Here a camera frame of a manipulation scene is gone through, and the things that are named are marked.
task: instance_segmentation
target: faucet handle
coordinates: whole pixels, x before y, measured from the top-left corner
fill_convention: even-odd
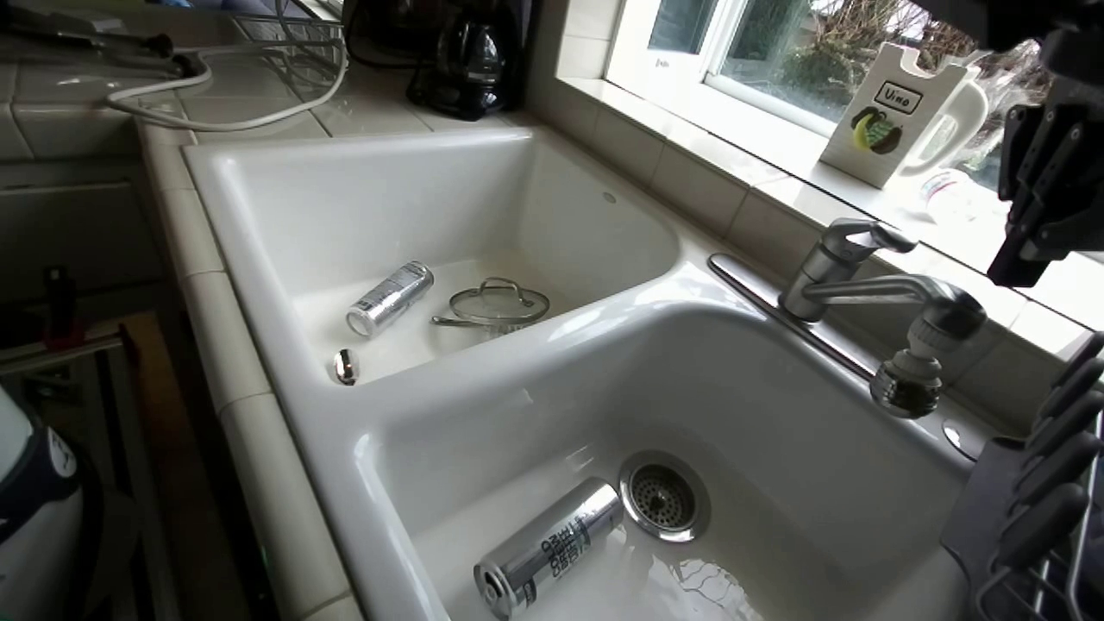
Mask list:
[[[859,267],[879,249],[911,253],[917,237],[885,222],[839,217],[824,229],[822,249],[845,267]]]

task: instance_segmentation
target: drain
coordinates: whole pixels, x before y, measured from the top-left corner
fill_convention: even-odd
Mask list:
[[[620,467],[624,513],[660,542],[692,542],[708,526],[708,495],[691,467],[638,452]]]

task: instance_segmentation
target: wall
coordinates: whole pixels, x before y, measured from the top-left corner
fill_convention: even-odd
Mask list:
[[[556,72],[569,79],[597,79],[605,72],[617,7],[617,0],[543,3],[528,110],[648,188],[668,209],[682,211],[705,230],[720,237],[732,255],[754,267],[754,274],[775,288],[787,285],[787,275],[799,271],[808,249],[819,241],[822,226],[748,189],[744,178],[775,178],[764,183],[792,179],[769,174],[764,165],[720,174],[692,157],[699,149],[714,149],[714,142],[692,145],[691,137],[685,149],[685,137],[677,137],[677,132],[646,128],[597,96],[556,79]],[[907,262],[921,274],[951,274],[951,285],[970,288],[980,304],[998,314],[980,340],[947,358],[944,383],[959,401],[971,403],[1011,432],[1023,432],[1034,403],[1050,391],[1050,381],[1058,372],[1055,357],[1068,357],[1091,331],[1016,294],[989,288],[980,274],[970,274],[938,253],[917,249],[907,255]],[[861,274],[875,275],[894,271],[868,262]],[[832,311],[832,320],[868,354],[889,357],[900,348],[911,311],[845,309]]]

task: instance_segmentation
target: sink basin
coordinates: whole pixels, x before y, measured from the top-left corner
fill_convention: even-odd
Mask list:
[[[630,455],[663,452],[698,472],[705,536],[668,544],[620,523],[528,618],[959,618],[938,533],[962,467],[879,416],[861,383],[754,311],[624,324],[593,311],[562,331],[591,341],[543,362],[524,362],[524,340],[501,341],[380,383],[370,417],[341,416],[356,478],[330,502],[385,526],[384,548],[346,538],[385,612],[492,618],[474,565],[495,542],[586,478],[615,483]]]
[[[648,198],[546,132],[196,145],[186,157],[253,324],[267,324],[260,309],[286,311],[280,331],[307,341],[315,371],[356,341],[353,302],[411,258],[434,271],[411,318],[359,354],[361,381],[492,340],[430,327],[451,294],[487,275],[543,289],[562,314],[679,258]]]

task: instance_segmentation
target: window sill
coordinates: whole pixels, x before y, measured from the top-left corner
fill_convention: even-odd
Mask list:
[[[984,302],[994,324],[1014,331],[1050,357],[1066,357],[1078,335],[1104,327],[1104,302],[1086,297],[1086,285],[1099,285],[1104,267],[1086,255],[1055,262],[1034,289],[1000,289],[984,275],[994,249],[1003,241],[1000,230],[1006,209],[1000,209],[980,188],[970,189],[966,183],[959,183],[957,189],[938,193],[938,201],[924,201],[924,183],[917,179],[894,179],[885,189],[868,189],[829,165],[819,165],[822,142],[815,142],[815,132],[808,132],[808,137],[799,142],[797,134],[804,128],[773,118],[773,126],[787,126],[787,142],[775,137],[775,145],[784,145],[790,152],[790,164],[797,165],[781,171],[606,79],[559,78],[559,83],[599,102],[605,106],[663,134],[677,149],[698,157],[743,188],[769,198],[781,209],[790,209],[792,213],[822,229],[835,217],[854,217],[854,211],[866,211],[917,236],[927,253],[883,253],[879,258],[894,271],[927,274],[970,289]]]

